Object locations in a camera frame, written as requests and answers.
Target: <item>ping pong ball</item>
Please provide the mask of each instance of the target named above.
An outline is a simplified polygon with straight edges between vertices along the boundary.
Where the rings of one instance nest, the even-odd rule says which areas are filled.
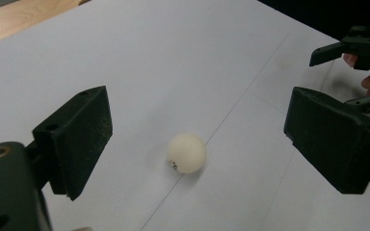
[[[193,134],[179,134],[168,144],[167,158],[175,170],[181,173],[192,173],[205,164],[205,143]]]

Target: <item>white table surface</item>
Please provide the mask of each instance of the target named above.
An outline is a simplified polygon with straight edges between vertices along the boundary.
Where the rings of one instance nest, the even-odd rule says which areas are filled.
[[[370,230],[370,186],[340,194],[282,132],[295,86],[365,94],[368,72],[308,67],[333,42],[252,0],[91,1],[0,41],[0,141],[105,85],[114,135],[77,200],[43,189],[55,230]],[[166,161],[182,132],[197,173]]]

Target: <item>wooden surface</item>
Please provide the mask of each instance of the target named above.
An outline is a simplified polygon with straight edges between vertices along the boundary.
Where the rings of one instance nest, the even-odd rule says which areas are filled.
[[[0,7],[0,39],[77,7],[81,0],[19,0]]]

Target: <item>white ball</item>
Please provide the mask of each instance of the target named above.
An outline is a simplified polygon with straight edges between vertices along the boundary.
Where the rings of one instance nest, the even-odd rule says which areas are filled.
[[[167,158],[175,170],[192,173],[205,164],[205,143],[193,134],[179,134],[170,141]]]

